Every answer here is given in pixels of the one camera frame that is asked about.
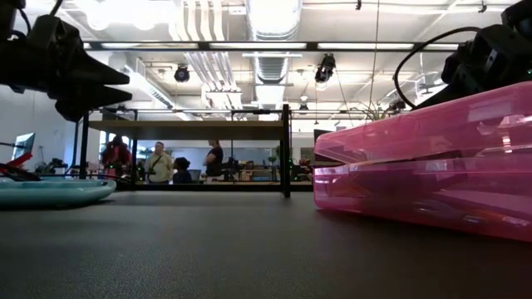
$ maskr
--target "chair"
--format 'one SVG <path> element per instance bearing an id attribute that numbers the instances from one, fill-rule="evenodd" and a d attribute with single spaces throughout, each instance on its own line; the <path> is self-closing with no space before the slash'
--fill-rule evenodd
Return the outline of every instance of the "chair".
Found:
<path id="1" fill-rule="evenodd" d="M 192 178 L 192 182 L 197 184 L 200 182 L 200 175 L 201 170 L 199 169 L 189 169 L 190 177 Z"/>

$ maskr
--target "black shirt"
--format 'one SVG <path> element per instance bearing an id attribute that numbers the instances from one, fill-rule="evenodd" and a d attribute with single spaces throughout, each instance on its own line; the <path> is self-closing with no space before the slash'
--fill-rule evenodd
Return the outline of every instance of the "black shirt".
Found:
<path id="1" fill-rule="evenodd" d="M 210 150 L 210 152 L 207 154 L 209 156 L 210 154 L 214 155 L 214 161 L 207 164 L 207 170 L 205 173 L 208 176 L 220 176 L 222 175 L 222 160 L 224 159 L 224 150 L 217 146 Z"/>
<path id="2" fill-rule="evenodd" d="M 192 184 L 192 176 L 188 171 L 176 172 L 172 177 L 174 184 Z"/>

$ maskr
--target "pink translucent container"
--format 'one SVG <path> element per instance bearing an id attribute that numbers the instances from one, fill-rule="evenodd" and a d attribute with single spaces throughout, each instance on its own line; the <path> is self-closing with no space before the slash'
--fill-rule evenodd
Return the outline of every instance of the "pink translucent container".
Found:
<path id="1" fill-rule="evenodd" d="M 321 135 L 314 200 L 532 242 L 532 82 Z"/>

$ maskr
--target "gray table surface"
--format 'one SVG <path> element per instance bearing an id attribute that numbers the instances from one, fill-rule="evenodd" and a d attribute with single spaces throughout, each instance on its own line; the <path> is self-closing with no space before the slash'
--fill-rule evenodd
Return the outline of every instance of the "gray table surface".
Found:
<path id="1" fill-rule="evenodd" d="M 312 194 L 120 193 L 0 212 L 0 298 L 532 298 L 532 244 L 317 211 Z"/>

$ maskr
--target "teal plate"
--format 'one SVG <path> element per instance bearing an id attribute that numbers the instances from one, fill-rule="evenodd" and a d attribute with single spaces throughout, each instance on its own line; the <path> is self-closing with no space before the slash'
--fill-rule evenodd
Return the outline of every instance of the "teal plate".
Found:
<path id="1" fill-rule="evenodd" d="M 106 198 L 115 189 L 113 180 L 0 181 L 0 206 L 88 204 Z"/>

